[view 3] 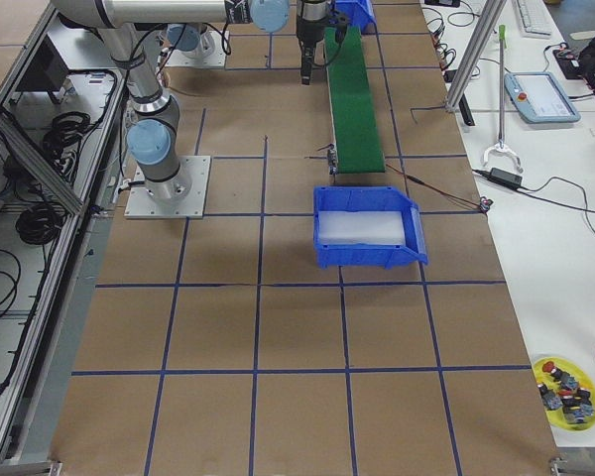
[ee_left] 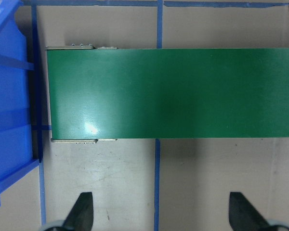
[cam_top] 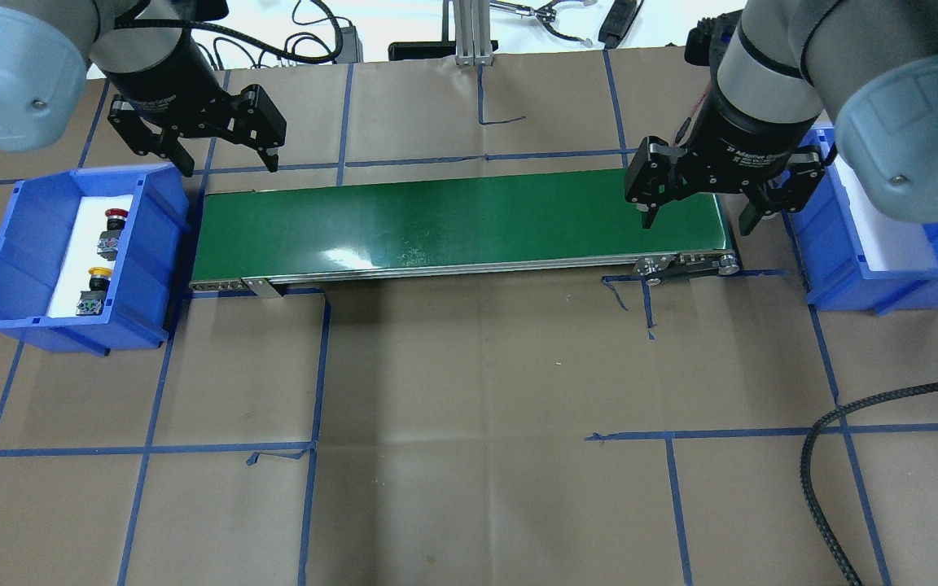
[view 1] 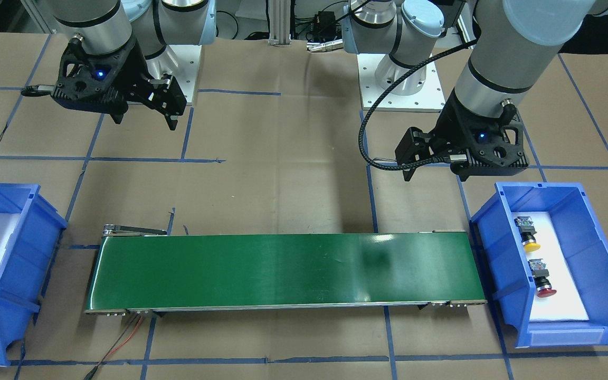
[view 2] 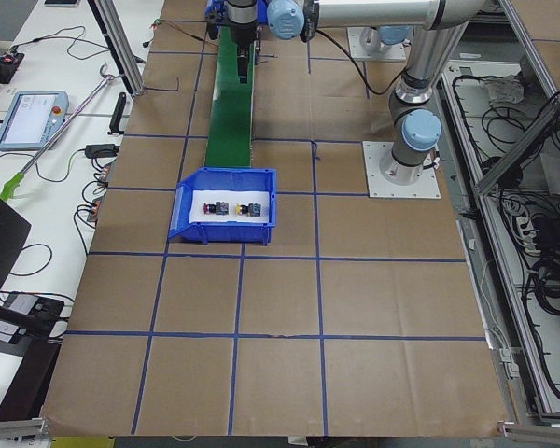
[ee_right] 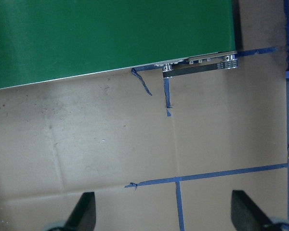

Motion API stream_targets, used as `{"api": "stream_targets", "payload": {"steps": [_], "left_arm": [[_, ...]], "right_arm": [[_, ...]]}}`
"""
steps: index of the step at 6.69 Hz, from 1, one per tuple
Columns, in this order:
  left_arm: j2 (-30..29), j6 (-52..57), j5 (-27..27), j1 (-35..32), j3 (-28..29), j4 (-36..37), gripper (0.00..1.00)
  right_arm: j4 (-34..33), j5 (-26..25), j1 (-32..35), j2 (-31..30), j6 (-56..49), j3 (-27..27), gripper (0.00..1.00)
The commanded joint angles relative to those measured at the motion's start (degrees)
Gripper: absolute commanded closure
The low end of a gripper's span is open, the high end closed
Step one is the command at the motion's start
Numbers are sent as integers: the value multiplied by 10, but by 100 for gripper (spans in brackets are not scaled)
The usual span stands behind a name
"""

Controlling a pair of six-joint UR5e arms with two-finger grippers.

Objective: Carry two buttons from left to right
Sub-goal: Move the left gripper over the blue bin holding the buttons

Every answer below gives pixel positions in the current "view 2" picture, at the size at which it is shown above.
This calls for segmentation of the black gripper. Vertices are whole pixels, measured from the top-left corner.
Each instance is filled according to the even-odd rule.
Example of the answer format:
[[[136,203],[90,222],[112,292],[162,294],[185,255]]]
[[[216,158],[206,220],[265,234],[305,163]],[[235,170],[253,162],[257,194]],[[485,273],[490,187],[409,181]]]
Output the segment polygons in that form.
[[[250,45],[256,39],[257,1],[228,0],[227,17],[231,39],[237,47],[237,74],[239,82],[246,84],[250,65]]]

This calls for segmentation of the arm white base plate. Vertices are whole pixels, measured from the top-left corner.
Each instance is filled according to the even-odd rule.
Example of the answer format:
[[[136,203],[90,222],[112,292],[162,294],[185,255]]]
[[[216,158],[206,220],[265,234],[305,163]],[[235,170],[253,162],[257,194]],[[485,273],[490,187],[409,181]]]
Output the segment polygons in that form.
[[[392,142],[363,141],[369,196],[373,199],[439,200],[435,168],[429,156],[417,167],[397,163]]]
[[[349,53],[354,60],[362,62],[404,62],[407,59],[404,43],[411,33],[412,27],[408,25],[349,27]]]

